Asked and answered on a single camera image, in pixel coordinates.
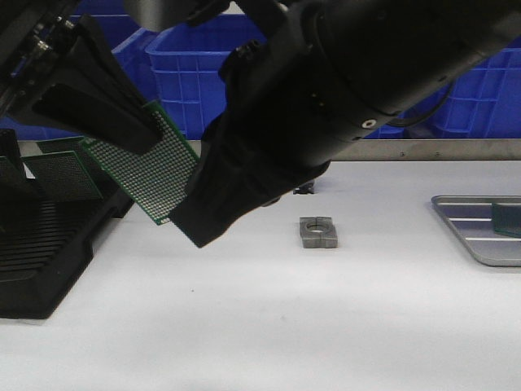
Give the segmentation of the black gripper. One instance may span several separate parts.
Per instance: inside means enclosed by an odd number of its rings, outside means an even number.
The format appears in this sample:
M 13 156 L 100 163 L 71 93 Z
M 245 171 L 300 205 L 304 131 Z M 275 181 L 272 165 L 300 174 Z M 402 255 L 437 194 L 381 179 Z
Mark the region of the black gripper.
M 146 100 L 76 1 L 1 3 L 1 114 L 53 122 L 144 154 L 160 141 Z
M 280 46 L 255 40 L 225 60 L 219 74 L 226 83 L 226 110 L 205 131 L 186 198 L 170 213 L 196 247 L 210 244 L 244 214 L 329 168 L 260 169 L 258 151 L 249 143 L 327 148 L 327 114 L 317 87 L 326 64 L 315 43 Z

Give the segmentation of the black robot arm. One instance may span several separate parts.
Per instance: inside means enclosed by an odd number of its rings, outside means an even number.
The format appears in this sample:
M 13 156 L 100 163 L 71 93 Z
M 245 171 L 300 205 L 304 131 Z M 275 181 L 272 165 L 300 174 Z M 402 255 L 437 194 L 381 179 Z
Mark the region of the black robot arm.
M 226 106 L 170 220 L 198 247 L 323 174 L 386 125 L 520 34 L 517 1 L 242 1 L 265 36 L 232 50 Z

